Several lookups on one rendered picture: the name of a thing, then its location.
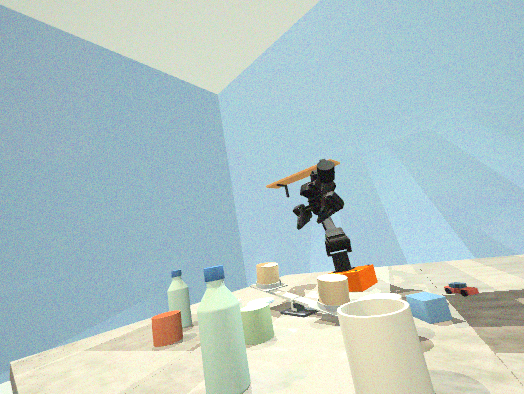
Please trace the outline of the white balance beam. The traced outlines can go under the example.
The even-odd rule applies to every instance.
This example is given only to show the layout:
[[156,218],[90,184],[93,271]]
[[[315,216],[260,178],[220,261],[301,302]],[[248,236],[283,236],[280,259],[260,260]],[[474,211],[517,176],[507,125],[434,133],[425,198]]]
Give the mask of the white balance beam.
[[[333,317],[338,318],[337,309],[341,305],[325,305],[319,302],[319,297],[317,298],[317,301],[304,298],[302,296],[298,296],[292,293],[288,293],[282,290],[279,290],[279,288],[286,287],[288,284],[281,283],[281,280],[279,279],[279,282],[274,284],[259,284],[256,281],[256,284],[250,285],[251,288],[281,297],[283,299],[291,301],[291,308],[288,308],[286,310],[280,311],[280,314],[285,315],[291,315],[291,316],[298,316],[298,317],[307,317],[309,315],[312,315],[316,312],[322,312],[328,315],[331,315]],[[293,302],[295,302],[293,304]],[[306,307],[304,307],[306,306]]]

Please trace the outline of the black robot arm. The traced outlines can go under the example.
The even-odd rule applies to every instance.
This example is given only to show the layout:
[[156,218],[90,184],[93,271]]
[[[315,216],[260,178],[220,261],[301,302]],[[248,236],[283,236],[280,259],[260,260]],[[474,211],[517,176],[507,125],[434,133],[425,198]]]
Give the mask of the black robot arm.
[[[301,186],[300,195],[308,199],[313,197],[323,198],[324,187],[330,191],[334,191],[336,188],[335,180],[335,168],[334,162],[330,160],[321,159],[317,164],[317,170],[311,171],[310,174],[311,182],[307,182]],[[348,236],[345,235],[341,227],[336,228],[331,217],[321,222],[325,229],[325,247],[327,256],[332,256],[335,271],[345,272],[354,269],[351,267],[347,252],[352,252],[351,243]],[[330,254],[331,252],[342,251],[338,253]]]

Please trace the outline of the light blue block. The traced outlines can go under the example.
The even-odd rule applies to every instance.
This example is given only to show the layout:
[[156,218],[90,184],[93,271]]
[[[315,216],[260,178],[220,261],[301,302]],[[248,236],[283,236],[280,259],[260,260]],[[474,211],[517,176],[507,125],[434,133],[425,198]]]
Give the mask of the light blue block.
[[452,320],[445,296],[421,292],[406,295],[413,317],[429,324]]

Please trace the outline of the orange toy car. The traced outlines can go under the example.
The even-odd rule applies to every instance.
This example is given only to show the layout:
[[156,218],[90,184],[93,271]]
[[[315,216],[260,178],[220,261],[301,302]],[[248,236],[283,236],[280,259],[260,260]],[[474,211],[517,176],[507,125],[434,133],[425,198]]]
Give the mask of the orange toy car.
[[466,297],[468,295],[478,294],[479,291],[475,287],[467,287],[466,283],[453,282],[449,283],[449,286],[444,286],[447,294],[458,293]]

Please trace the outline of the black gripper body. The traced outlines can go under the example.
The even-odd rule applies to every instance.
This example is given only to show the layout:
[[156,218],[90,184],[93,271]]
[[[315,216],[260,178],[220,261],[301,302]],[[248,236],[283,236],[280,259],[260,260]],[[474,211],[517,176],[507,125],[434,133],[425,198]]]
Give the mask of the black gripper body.
[[294,212],[295,210],[300,209],[309,219],[311,219],[312,211],[317,211],[318,213],[320,212],[320,209],[321,209],[320,200],[324,198],[329,198],[337,206],[339,210],[343,209],[344,201],[339,197],[339,195],[335,191],[330,191],[328,188],[324,187],[323,189],[324,189],[324,194],[322,196],[323,198],[316,196],[311,199],[308,199],[307,202],[310,205],[305,206],[304,204],[300,204],[298,206],[295,206],[293,209],[293,213],[295,213]]

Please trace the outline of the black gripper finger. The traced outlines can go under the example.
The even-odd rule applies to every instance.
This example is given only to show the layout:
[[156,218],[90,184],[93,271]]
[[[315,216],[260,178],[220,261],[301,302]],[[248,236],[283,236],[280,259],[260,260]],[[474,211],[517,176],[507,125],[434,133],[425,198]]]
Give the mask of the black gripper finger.
[[305,226],[310,221],[310,219],[300,209],[297,209],[294,212],[298,217],[297,229],[300,230],[303,226]]
[[329,199],[324,198],[321,199],[321,209],[317,218],[317,223],[320,224],[324,220],[326,220],[328,217],[333,215],[334,213],[338,212],[339,209],[337,206]]

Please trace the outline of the orange cylinder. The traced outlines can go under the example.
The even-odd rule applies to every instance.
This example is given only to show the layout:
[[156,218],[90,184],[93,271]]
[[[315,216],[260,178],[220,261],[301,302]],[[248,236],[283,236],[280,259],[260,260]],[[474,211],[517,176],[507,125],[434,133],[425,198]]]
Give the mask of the orange cylinder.
[[161,347],[183,338],[181,311],[170,311],[152,317],[153,344]]

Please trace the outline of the green cylinder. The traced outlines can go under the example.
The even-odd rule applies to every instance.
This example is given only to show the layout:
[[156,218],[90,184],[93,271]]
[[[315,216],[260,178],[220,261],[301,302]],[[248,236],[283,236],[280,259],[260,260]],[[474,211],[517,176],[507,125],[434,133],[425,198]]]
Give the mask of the green cylinder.
[[267,342],[274,337],[270,305],[254,303],[240,308],[246,345]]

